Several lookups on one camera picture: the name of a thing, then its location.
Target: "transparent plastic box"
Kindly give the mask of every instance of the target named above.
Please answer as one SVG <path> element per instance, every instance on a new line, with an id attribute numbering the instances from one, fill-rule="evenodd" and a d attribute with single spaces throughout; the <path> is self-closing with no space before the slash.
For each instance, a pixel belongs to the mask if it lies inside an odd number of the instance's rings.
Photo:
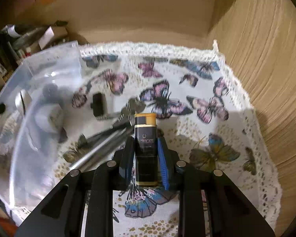
<path id="1" fill-rule="evenodd" d="M 57 157 L 62 130 L 61 120 L 55 121 L 55 117 L 60 112 L 65 117 L 67 106 L 71 106 L 73 92 L 82 81 L 81 63 L 77 42 L 44 50 L 26 58 L 0 93 L 0 103 L 6 105 L 0 125 L 12 114 L 21 117 L 13 133 L 9 172 L 0 172 L 0 199 L 10 209 L 36 206 L 53 188 L 46 172 Z M 16 95 L 22 89 L 32 98 L 25 115 L 15 105 Z"/>

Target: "small black and gold box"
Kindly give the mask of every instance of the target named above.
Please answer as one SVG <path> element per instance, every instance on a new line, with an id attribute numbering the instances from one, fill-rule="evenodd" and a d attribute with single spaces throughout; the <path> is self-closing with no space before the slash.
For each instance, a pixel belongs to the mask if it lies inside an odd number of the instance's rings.
<path id="1" fill-rule="evenodd" d="M 158 141 L 155 113 L 135 114 L 136 185 L 158 184 Z"/>

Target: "wood grain surface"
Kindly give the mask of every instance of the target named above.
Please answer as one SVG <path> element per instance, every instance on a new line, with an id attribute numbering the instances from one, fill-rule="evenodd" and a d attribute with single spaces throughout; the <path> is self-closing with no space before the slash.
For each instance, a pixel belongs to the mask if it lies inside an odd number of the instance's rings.
<path id="1" fill-rule="evenodd" d="M 217 39 L 258 114 L 283 188 L 275 233 L 296 215 L 296 8 L 291 0 L 57 0 L 6 23 L 68 20 L 81 43 L 157 42 L 208 49 Z"/>

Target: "gold cap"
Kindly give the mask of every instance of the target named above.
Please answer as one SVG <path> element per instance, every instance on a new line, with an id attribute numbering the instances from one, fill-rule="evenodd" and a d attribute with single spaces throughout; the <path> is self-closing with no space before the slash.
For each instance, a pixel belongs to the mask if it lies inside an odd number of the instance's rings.
<path id="1" fill-rule="evenodd" d="M 155 125 L 155 118 L 157 117 L 156 113 L 139 113 L 135 114 L 136 117 L 146 117 L 146 124 L 147 125 Z"/>

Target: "metal screw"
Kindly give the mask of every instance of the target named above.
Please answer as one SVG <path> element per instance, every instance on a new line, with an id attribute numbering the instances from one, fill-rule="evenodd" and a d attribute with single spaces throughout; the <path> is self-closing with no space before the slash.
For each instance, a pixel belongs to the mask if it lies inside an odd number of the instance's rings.
<path id="1" fill-rule="evenodd" d="M 223 175 L 223 171 L 221 171 L 220 169 L 215 169 L 214 170 L 214 175 L 215 176 L 222 176 Z"/>
<path id="2" fill-rule="evenodd" d="M 77 175 L 79 175 L 79 170 L 78 170 L 78 169 L 73 169 L 73 170 L 71 170 L 71 171 L 70 171 L 70 175 L 71 175 L 71 176 L 77 176 Z"/>
<path id="3" fill-rule="evenodd" d="M 114 167 L 116 165 L 116 161 L 108 161 L 106 165 L 109 167 Z"/>
<path id="4" fill-rule="evenodd" d="M 179 166 L 179 167 L 185 167 L 186 166 L 186 162 L 185 161 L 178 161 L 176 163 L 176 165 Z"/>

